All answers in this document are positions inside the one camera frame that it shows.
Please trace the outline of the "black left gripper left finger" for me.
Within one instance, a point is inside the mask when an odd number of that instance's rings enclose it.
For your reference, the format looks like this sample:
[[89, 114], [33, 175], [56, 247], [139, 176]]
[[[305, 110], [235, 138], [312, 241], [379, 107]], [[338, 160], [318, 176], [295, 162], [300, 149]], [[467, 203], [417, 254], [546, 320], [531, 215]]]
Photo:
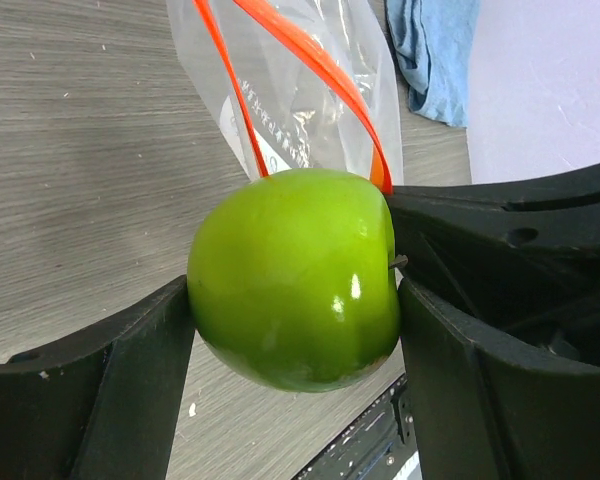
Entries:
[[0, 479], [162, 479], [194, 339], [186, 280], [0, 364]]

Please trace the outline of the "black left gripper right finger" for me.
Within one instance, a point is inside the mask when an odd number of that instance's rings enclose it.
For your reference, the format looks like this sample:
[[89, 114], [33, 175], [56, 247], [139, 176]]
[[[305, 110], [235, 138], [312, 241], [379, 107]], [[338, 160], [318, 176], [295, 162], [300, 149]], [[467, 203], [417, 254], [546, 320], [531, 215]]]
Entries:
[[399, 287], [426, 479], [600, 479], [600, 367], [528, 345]]

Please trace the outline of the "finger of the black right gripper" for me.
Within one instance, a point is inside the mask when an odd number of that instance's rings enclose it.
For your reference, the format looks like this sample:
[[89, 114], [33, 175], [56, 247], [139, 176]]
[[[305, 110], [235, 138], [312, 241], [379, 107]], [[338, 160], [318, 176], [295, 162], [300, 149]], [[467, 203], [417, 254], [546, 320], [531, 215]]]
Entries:
[[406, 274], [530, 344], [600, 350], [600, 164], [387, 196]]

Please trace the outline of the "green toy apple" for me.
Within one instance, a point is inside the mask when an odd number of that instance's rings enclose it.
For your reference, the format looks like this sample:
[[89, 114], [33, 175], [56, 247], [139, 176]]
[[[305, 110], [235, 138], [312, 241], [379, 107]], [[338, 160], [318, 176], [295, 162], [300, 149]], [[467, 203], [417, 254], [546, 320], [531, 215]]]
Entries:
[[394, 230], [384, 195], [341, 171], [251, 183], [199, 225], [187, 288], [199, 335], [239, 375], [322, 393], [378, 370], [400, 330]]

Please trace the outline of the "clear zip top bag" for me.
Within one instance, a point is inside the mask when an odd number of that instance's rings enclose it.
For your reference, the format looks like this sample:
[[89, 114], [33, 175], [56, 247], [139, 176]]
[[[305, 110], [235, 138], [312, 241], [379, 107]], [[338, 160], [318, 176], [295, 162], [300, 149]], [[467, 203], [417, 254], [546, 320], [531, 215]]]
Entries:
[[171, 1], [177, 57], [250, 179], [404, 181], [394, 63], [367, 1]]

